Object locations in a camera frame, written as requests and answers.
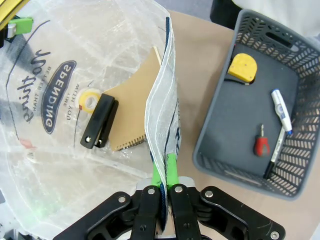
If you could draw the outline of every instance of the tape roll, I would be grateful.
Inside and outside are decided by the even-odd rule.
[[[98,89],[83,89],[76,96],[76,107],[89,114],[92,114],[97,106],[100,96],[101,92]]]

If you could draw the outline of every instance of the screwdriver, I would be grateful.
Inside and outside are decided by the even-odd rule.
[[[258,157],[266,157],[270,154],[268,138],[264,136],[264,125],[261,125],[261,133],[255,139],[254,154]]]

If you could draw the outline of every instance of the basket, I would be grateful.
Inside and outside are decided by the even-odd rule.
[[[224,81],[230,59],[247,53],[257,62],[249,86]],[[193,153],[195,166],[210,175],[264,194],[293,199],[307,182],[319,143],[320,52],[307,39],[257,12],[239,13],[232,45]],[[281,130],[271,91],[279,89],[291,116],[275,167],[263,175]],[[253,147],[259,126],[270,156]]]

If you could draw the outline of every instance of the perforated basket wall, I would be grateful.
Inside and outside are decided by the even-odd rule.
[[[295,197],[307,180],[318,149],[320,52],[297,33],[250,10],[240,12],[233,43],[268,55],[297,73],[298,89],[291,115],[294,134],[284,140],[276,167],[268,180],[217,160],[210,161],[201,154],[197,161],[204,168],[228,179],[276,195]]]

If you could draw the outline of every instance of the table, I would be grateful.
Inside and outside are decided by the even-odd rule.
[[[182,143],[178,157],[179,176],[195,180],[198,190],[216,186],[261,214],[281,224],[288,240],[308,240],[320,222],[320,151],[302,195],[286,201],[254,192],[196,169],[192,160],[207,109],[215,92],[233,31],[215,23],[170,12],[176,49],[176,76],[180,104]],[[202,234],[225,239],[212,229]]]

